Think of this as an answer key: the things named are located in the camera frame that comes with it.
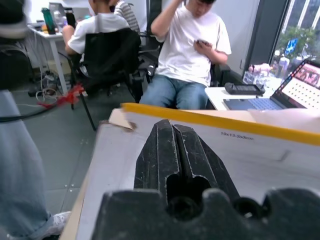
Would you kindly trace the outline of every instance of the window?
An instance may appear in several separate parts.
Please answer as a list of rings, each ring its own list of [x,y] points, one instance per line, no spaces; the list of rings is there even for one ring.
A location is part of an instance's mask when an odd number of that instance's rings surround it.
[[[304,59],[320,60],[320,0],[290,0],[271,61],[276,77],[286,78]]]

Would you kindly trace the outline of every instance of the jeans leg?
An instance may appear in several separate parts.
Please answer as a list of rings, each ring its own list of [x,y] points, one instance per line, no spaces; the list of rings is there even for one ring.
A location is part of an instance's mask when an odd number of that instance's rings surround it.
[[[168,108],[174,104],[175,100],[176,89],[171,79],[163,75],[155,75],[140,103]]]
[[[0,116],[19,115],[0,91]],[[23,121],[0,123],[0,226],[19,240],[37,239],[53,224],[46,209],[40,154]]]
[[[182,110],[206,109],[208,97],[205,88],[205,85],[197,82],[185,84],[176,96],[176,107]]]

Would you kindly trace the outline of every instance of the laptop keyboard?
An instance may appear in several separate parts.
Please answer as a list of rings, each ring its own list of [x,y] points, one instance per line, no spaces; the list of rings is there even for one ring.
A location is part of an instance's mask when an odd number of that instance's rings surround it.
[[[258,110],[281,110],[282,109],[280,106],[278,106],[276,103],[271,101],[269,98],[253,98],[253,99],[248,99],[248,101]]]

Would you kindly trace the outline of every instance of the white table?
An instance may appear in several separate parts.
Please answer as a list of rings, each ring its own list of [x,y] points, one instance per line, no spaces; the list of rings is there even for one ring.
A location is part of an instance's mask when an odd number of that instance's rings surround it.
[[[255,99],[255,95],[231,95],[224,87],[207,87],[205,94],[209,98],[214,108],[218,111],[229,110],[224,99]],[[269,98],[273,92],[266,91],[262,98]]]
[[[59,57],[59,53],[58,53],[58,49],[57,49],[57,45],[56,45],[56,42],[64,40],[62,33],[58,32],[54,35],[50,35],[50,34],[42,32],[42,31],[37,31],[31,26],[29,26],[29,29],[31,31],[33,31],[34,33],[36,33],[37,35],[39,35],[40,37],[49,41],[52,55],[53,55],[53,59],[54,59],[56,69],[58,72],[58,76],[60,79],[62,91],[63,91],[63,94],[66,94],[68,92],[66,79],[65,79],[64,71],[62,70],[61,61],[60,61],[60,57]]]

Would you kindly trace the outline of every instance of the table leg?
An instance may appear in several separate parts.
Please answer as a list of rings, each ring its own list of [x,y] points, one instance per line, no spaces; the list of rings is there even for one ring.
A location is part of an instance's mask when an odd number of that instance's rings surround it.
[[[56,69],[58,71],[58,75],[59,75],[62,91],[63,91],[63,94],[65,95],[65,94],[68,93],[68,89],[67,89],[67,85],[66,85],[64,72],[63,72],[62,67],[61,67],[61,61],[60,61],[60,58],[59,58],[59,53],[58,53],[58,50],[57,50],[56,42],[54,40],[50,40],[50,46],[51,46],[54,62],[55,62],[55,65],[56,65]]]

